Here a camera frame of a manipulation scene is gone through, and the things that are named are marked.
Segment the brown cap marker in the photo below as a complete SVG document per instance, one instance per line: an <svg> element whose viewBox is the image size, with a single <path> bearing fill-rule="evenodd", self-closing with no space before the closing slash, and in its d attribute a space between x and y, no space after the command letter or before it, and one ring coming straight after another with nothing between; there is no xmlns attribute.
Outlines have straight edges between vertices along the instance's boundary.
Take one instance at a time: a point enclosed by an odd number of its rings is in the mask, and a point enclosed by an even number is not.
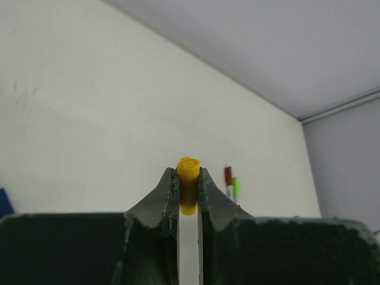
<svg viewBox="0 0 380 285"><path fill-rule="evenodd" d="M232 167L227 166L224 168L224 180L226 184L226 195L232 199L233 191L233 177L232 177Z"/></svg>

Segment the blue pen cap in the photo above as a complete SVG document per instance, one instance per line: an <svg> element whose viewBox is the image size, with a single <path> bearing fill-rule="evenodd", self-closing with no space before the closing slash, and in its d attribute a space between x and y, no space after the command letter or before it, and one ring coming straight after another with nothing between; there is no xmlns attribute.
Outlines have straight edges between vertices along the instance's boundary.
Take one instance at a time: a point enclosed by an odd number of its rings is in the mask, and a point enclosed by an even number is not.
<svg viewBox="0 0 380 285"><path fill-rule="evenodd" d="M14 214L14 209L10 203L4 188L0 189L0 218Z"/></svg>

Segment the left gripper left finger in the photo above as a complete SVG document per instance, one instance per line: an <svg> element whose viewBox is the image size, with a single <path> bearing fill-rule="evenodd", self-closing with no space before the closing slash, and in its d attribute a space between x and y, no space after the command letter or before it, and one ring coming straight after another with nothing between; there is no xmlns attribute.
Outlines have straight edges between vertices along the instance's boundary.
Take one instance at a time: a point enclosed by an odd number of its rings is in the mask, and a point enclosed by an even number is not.
<svg viewBox="0 0 380 285"><path fill-rule="evenodd" d="M178 284L178 221L171 168L125 212L6 216L1 283Z"/></svg>

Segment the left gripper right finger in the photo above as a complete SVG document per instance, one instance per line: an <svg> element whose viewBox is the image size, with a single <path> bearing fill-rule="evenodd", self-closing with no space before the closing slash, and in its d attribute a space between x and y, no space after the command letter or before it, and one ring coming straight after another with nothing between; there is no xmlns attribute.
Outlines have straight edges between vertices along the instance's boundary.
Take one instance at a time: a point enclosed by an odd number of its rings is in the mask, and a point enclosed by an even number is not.
<svg viewBox="0 0 380 285"><path fill-rule="evenodd" d="M365 224L339 218L254 217L201 169L201 284L378 284L379 243Z"/></svg>

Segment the light green cap marker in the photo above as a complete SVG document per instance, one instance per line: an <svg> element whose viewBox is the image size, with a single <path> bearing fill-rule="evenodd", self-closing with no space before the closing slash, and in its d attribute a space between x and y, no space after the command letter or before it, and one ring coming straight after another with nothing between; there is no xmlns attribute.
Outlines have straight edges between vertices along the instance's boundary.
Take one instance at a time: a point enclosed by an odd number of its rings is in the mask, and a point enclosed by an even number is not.
<svg viewBox="0 0 380 285"><path fill-rule="evenodd" d="M237 204L238 203L238 198L239 198L239 194L240 194L240 191L241 191L241 181L239 178L237 177L234 177L232 179L232 198L233 198L233 201Z"/></svg>

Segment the yellow pen cap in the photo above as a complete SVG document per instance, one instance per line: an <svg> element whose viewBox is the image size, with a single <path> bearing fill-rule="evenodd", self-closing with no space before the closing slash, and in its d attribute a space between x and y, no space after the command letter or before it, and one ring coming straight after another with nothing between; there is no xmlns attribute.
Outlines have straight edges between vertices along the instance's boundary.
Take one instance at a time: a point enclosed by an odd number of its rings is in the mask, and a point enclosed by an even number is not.
<svg viewBox="0 0 380 285"><path fill-rule="evenodd" d="M183 215L192 216L197 211L200 169L200 161L190 157L181 158L177 163L179 207Z"/></svg>

